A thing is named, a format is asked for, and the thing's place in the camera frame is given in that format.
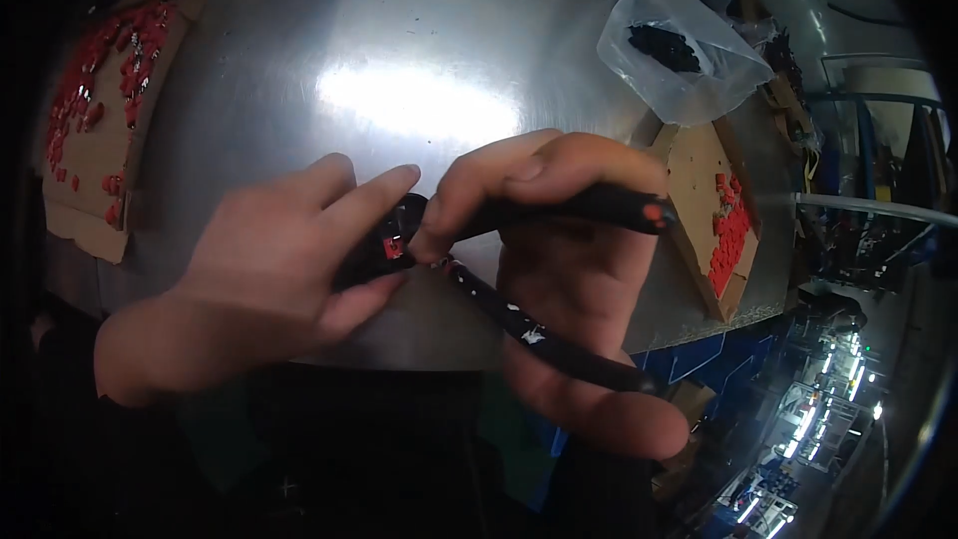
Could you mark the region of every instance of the cardboard sheet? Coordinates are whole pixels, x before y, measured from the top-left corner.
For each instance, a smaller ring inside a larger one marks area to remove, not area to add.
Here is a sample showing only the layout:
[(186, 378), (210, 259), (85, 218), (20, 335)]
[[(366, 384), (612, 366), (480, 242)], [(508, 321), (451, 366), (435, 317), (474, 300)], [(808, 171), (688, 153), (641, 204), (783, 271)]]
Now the cardboard sheet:
[[(111, 10), (123, 12), (148, 0), (121, 0)], [(167, 21), (167, 38), (150, 71), (150, 82), (142, 94), (136, 127), (126, 128), (125, 97), (119, 90), (123, 77), (120, 66), (131, 54), (128, 46), (122, 53), (111, 49), (96, 69), (90, 108), (102, 102), (102, 119), (88, 132), (77, 132), (78, 117), (70, 120), (70, 131), (63, 141), (62, 159), (57, 167), (66, 170), (65, 181), (55, 178), (50, 166), (43, 169), (43, 196), (47, 212), (47, 230), (58, 237), (74, 240), (85, 252), (112, 263), (123, 259), (129, 228), (126, 215), (131, 189), (136, 185), (140, 158), (150, 127), (150, 118), (167, 72), (174, 63), (176, 51), (192, 22), (199, 18), (206, 0), (178, 0), (174, 15)], [(120, 196), (113, 197), (102, 189), (104, 176), (123, 173)], [(78, 177), (74, 191), (72, 180)], [(121, 210), (113, 225), (104, 221), (104, 213), (119, 200)]]
[[(724, 117), (695, 127), (666, 125), (649, 150), (665, 163), (669, 173), (669, 199), (678, 215), (678, 225), (669, 236), (699, 286), (709, 314), (728, 322), (745, 291), (761, 238), (759, 210), (732, 127)], [(713, 214), (719, 210), (716, 173), (725, 173), (727, 178), (734, 173), (738, 178), (741, 200), (752, 225), (721, 296), (716, 295), (708, 278), (712, 251), (719, 245), (712, 229)]]

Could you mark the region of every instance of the fingernail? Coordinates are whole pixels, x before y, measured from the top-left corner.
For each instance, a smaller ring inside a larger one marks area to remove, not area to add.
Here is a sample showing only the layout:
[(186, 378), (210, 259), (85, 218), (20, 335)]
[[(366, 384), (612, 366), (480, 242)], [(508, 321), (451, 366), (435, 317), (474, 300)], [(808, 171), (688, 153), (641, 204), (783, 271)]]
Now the fingernail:
[(506, 179), (514, 182), (531, 182), (545, 168), (545, 161), (539, 155), (533, 155), (525, 161), (513, 166), (506, 173)]
[(439, 219), (439, 194), (436, 194), (429, 199), (429, 202), (425, 206), (425, 212), (423, 213), (423, 225), (430, 226), (436, 223)]

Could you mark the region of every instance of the cardboard box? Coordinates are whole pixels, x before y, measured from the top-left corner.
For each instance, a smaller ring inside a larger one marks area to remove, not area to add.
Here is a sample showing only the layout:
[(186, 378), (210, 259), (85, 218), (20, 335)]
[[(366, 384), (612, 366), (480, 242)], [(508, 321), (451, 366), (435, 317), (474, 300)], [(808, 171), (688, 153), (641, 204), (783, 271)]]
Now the cardboard box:
[[(705, 386), (691, 381), (682, 380), (669, 386), (665, 399), (685, 414), (689, 423), (689, 430), (699, 423), (702, 413), (716, 396), (716, 393)], [(660, 461), (665, 469), (653, 478), (653, 496), (660, 502), (675, 496), (686, 480), (696, 463), (696, 454), (702, 444), (702, 434), (689, 435), (689, 442), (682, 451), (669, 459)]]
[(716, 393), (705, 386), (698, 385), (685, 379), (669, 386), (665, 399), (671, 402), (689, 422), (689, 429), (694, 427), (702, 418), (702, 413), (716, 396)]
[[(695, 127), (666, 125), (649, 151), (665, 163), (669, 173), (669, 200), (678, 217), (669, 236), (699, 286), (709, 314), (728, 322), (745, 290), (761, 239), (759, 210), (732, 126), (725, 117)], [(741, 256), (721, 295), (716, 295), (708, 277), (712, 252), (719, 245), (712, 228), (713, 215), (719, 210), (716, 173), (725, 173), (728, 179), (735, 174), (751, 221)]]
[[(147, 1), (120, 0), (111, 9), (111, 15)], [(123, 259), (129, 233), (126, 217), (131, 189), (136, 186), (150, 117), (180, 42), (190, 25), (199, 18), (205, 2), (177, 0), (175, 11), (166, 23), (166, 41), (153, 61), (149, 85), (142, 93), (134, 130), (126, 128), (126, 98), (119, 90), (123, 79), (120, 66), (132, 53), (132, 45), (119, 54), (111, 47), (102, 66), (95, 69), (94, 89), (88, 109), (102, 102), (102, 119), (92, 129), (82, 133), (75, 128), (81, 117), (75, 115), (68, 119), (69, 132), (63, 139), (62, 158), (56, 167), (66, 170), (65, 181), (57, 180), (53, 167), (43, 168), (43, 197), (47, 230), (51, 234), (74, 240), (94, 257), (112, 263)], [(102, 189), (103, 177), (117, 175), (121, 171), (123, 181), (120, 195), (110, 196)], [(74, 176), (79, 181), (76, 189), (71, 184)], [(117, 199), (120, 212), (114, 224), (110, 225), (104, 220), (104, 213)]]

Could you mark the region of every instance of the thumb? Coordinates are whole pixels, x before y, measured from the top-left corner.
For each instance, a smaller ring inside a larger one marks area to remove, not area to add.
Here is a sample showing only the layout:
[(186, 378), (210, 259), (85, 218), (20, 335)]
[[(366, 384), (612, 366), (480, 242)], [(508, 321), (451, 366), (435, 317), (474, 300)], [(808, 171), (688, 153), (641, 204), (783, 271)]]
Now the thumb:
[(340, 341), (352, 333), (382, 310), (406, 279), (405, 272), (394, 272), (331, 295), (319, 317), (321, 341)]

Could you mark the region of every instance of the black pliers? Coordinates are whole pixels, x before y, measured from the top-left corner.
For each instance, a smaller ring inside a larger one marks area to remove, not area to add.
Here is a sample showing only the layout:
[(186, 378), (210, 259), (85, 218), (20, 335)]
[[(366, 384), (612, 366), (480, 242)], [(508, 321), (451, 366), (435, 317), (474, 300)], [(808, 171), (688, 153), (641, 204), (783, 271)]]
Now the black pliers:
[[(378, 276), (415, 266), (416, 259), (406, 246), (419, 230), (426, 202), (424, 196), (406, 194), (344, 260), (333, 281), (333, 289), (341, 291)], [(556, 205), (529, 206), (509, 200), (488, 200), (456, 241), (542, 217), (578, 218), (650, 235), (663, 233), (676, 221), (675, 211), (654, 194), (595, 184)], [(561, 339), (517, 305), (509, 303), (461, 262), (449, 258), (434, 267), (446, 273), (453, 285), (459, 287), (510, 336), (560, 372), (616, 391), (656, 392), (653, 379), (645, 372), (608, 360), (576, 343)]]

